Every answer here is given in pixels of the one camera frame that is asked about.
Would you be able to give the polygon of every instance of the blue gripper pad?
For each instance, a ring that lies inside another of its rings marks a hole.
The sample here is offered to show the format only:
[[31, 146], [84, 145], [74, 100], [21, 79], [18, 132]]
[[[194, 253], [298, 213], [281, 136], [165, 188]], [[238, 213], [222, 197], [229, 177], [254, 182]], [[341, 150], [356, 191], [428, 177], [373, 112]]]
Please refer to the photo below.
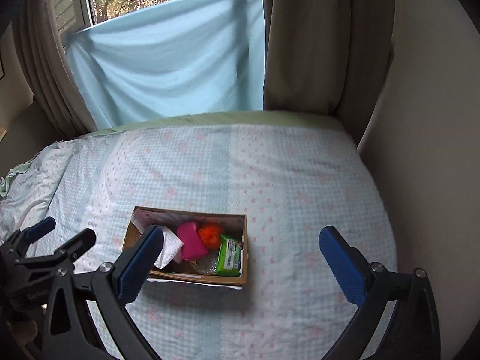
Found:
[[37, 242], [40, 238], [45, 237], [51, 232], [56, 225], [55, 220], [51, 216], [48, 216], [43, 221], [25, 230], [25, 241], [29, 244]]
[[[123, 305], [135, 302], [155, 260], [162, 251], [162, 227], [149, 226], [137, 243], [140, 243], [140, 245], [135, 244], [131, 249], [138, 248], [138, 250], [136, 252], [133, 250], [133, 257], [126, 263], [118, 277], [117, 299]], [[126, 250], [122, 254], [128, 254], [129, 251]], [[117, 259], [117, 262], [121, 260], [122, 255]]]
[[318, 243], [346, 299], [361, 307], [366, 298], [365, 277], [351, 259], [347, 242], [334, 227], [328, 226], [320, 231]]

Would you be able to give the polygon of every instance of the bed sheet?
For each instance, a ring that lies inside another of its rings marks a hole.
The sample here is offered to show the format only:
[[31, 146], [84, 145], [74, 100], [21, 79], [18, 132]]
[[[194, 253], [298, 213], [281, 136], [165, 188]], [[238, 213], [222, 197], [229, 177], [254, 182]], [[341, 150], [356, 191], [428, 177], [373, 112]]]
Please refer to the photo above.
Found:
[[[71, 155], [44, 210], [57, 229], [34, 254], [51, 253], [92, 228], [97, 245], [77, 261], [78, 272], [117, 258], [135, 205], [247, 215], [246, 288], [146, 283], [127, 306], [163, 359], [321, 358], [356, 310], [318, 249], [326, 225], [368, 260], [396, 268], [387, 214], [345, 132], [168, 126], [64, 144]], [[107, 348], [119, 357], [98, 312], [93, 315]], [[386, 320], [378, 333], [385, 327]], [[366, 353], [378, 343], [376, 334]]]
[[[10, 178], [13, 188], [0, 198], [0, 240], [45, 218], [50, 202], [78, 144], [58, 142], [46, 147], [21, 173]], [[37, 245], [29, 250], [34, 254]]]
[[[106, 135], [119, 131], [128, 131], [135, 128], [165, 127], [165, 126], [217, 126], [232, 124], [255, 124], [269, 126], [315, 127], [343, 131], [341, 123], [330, 116], [306, 114], [304, 112], [287, 111], [228, 111], [206, 112], [198, 115], [174, 116], [165, 119], [154, 119], [145, 122], [131, 123], [118, 127], [111, 127], [101, 131], [89, 133], [90, 136]], [[12, 169], [5, 178], [0, 178], [0, 198], [7, 195], [10, 183], [17, 174], [25, 173], [33, 159], [21, 163]]]

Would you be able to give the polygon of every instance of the metal screw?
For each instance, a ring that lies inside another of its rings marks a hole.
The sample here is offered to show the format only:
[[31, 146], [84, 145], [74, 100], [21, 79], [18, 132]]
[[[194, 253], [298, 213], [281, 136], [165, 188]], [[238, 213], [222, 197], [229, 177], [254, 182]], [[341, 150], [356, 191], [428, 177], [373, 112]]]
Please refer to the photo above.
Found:
[[382, 272], [383, 271], [383, 265], [380, 264], [379, 262], [372, 262], [370, 264], [371, 268], [375, 272]]
[[420, 268], [415, 271], [415, 274], [419, 278], [422, 278], [422, 279], [427, 277], [427, 273], [423, 269], [420, 269]]
[[63, 276], [65, 276], [67, 274], [67, 268], [64, 268], [64, 267], [60, 267], [58, 270], [57, 270], [57, 276], [59, 278], [63, 278]]
[[100, 265], [101, 272], [108, 272], [110, 269], [112, 269], [111, 262], [104, 262], [103, 264]]

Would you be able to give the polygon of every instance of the green wet wipes package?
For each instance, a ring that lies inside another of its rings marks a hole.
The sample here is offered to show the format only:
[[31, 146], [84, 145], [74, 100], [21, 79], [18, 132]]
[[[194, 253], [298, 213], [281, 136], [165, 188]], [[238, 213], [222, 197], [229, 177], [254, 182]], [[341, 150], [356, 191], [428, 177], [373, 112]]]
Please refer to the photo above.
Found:
[[240, 276], [242, 249], [238, 241], [228, 235], [221, 234], [222, 245], [218, 252], [218, 276]]

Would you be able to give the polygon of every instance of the light blue blanket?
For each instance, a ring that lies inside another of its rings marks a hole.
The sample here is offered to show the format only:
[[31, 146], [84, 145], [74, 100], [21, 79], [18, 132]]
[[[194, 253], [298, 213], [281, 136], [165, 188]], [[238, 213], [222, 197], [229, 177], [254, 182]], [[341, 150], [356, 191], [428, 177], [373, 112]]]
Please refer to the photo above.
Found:
[[169, 116], [263, 109], [262, 0], [172, 0], [68, 38], [99, 130]]
[[374, 182], [351, 137], [330, 128], [167, 126], [60, 142], [0, 199], [0, 236], [53, 216], [56, 230], [32, 250], [40, 256], [92, 228], [97, 244], [76, 262], [77, 272], [90, 271], [121, 253], [135, 206], [248, 221], [243, 290], [146, 283], [127, 306], [163, 359], [321, 358], [356, 310], [320, 254], [326, 225], [369, 261], [396, 268]]

